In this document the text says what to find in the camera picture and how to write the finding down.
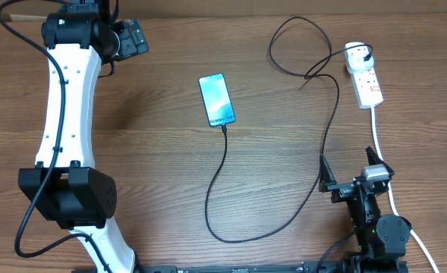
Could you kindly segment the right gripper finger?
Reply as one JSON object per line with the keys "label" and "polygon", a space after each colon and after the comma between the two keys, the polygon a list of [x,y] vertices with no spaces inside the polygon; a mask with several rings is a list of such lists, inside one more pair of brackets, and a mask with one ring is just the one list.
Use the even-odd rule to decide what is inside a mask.
{"label": "right gripper finger", "polygon": [[365,149],[367,153],[367,160],[370,166],[372,165],[383,165],[387,168],[387,164],[378,156],[378,154],[373,150],[371,146]]}
{"label": "right gripper finger", "polygon": [[337,187],[337,181],[329,167],[324,155],[320,156],[320,183],[319,191],[321,193],[333,191]]}

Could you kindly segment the smartphone with teal screen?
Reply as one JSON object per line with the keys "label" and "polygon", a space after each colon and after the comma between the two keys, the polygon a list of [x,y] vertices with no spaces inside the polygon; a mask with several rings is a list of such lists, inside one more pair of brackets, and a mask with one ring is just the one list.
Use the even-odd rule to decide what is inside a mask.
{"label": "smartphone with teal screen", "polygon": [[213,74],[198,80],[210,127],[236,121],[235,111],[223,74]]}

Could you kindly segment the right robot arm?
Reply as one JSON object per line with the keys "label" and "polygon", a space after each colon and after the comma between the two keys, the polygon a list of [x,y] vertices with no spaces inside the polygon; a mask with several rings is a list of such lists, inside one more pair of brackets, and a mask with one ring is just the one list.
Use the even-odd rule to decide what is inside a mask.
{"label": "right robot arm", "polygon": [[[411,223],[401,216],[383,215],[377,196],[389,190],[395,172],[371,148],[366,148],[368,166],[349,183],[336,181],[325,156],[320,157],[319,191],[330,192],[333,203],[345,202],[353,231],[331,246],[316,265],[318,272],[407,272],[406,243],[410,238]],[[355,236],[359,251],[346,253],[334,265],[326,264],[326,257],[348,238]]]}

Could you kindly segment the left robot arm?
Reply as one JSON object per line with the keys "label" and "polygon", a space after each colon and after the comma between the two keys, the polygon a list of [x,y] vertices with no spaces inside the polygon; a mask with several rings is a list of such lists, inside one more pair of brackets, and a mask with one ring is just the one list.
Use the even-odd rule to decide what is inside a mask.
{"label": "left robot arm", "polygon": [[147,51],[140,24],[118,20],[115,3],[69,1],[46,18],[42,37],[50,70],[46,122],[35,165],[20,169],[18,185],[30,211],[82,243],[95,271],[140,272],[115,221],[115,181],[96,170],[91,137],[101,68]]}

